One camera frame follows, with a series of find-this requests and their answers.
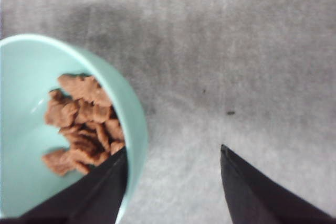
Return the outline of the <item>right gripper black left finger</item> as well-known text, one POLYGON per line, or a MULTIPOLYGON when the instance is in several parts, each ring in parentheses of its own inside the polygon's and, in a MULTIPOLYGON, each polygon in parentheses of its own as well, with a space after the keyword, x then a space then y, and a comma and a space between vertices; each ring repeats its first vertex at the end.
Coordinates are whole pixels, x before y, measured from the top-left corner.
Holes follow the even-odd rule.
POLYGON ((116 223, 127 187, 123 147, 78 182, 17 218, 1 223, 116 223))

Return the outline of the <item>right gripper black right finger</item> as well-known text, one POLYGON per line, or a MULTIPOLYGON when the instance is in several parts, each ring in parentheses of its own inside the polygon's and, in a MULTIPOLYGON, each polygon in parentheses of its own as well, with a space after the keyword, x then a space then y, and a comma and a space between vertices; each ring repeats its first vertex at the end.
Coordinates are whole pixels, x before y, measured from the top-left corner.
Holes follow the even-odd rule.
POLYGON ((272 181, 226 145, 220 149, 233 223, 335 223, 335 218, 272 181))

